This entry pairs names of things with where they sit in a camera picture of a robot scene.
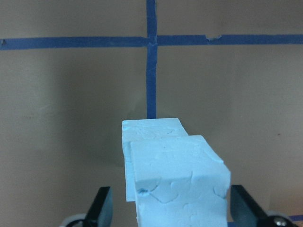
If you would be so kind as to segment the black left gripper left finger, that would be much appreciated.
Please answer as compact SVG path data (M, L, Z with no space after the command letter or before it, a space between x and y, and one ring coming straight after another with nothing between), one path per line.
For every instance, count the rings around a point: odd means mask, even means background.
M113 216L113 196L111 187L100 187L86 217L84 227L110 227Z

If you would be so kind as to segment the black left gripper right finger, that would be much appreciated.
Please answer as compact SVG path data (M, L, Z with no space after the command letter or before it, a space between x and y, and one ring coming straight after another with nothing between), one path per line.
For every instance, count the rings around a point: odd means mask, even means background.
M272 219L242 185L231 186L230 212L237 227L272 226Z

